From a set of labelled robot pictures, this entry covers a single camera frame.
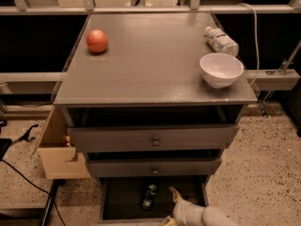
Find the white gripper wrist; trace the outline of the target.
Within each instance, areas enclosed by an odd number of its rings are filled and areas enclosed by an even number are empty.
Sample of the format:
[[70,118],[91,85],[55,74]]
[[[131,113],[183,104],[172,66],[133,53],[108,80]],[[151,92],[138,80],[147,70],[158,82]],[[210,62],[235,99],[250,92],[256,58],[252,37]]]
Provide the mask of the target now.
[[171,186],[169,190],[172,192],[172,200],[176,204],[173,209],[173,218],[166,217],[162,226],[178,226],[178,224],[180,226],[204,226],[202,214],[205,208],[183,200],[182,195],[175,187]]

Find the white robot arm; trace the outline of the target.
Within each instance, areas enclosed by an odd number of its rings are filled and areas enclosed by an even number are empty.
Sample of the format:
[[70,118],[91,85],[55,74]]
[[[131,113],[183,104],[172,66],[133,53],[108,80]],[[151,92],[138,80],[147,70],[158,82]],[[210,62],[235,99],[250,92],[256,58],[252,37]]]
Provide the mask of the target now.
[[166,217],[162,226],[239,226],[217,207],[193,204],[185,200],[173,186],[169,189],[175,206],[173,216]]

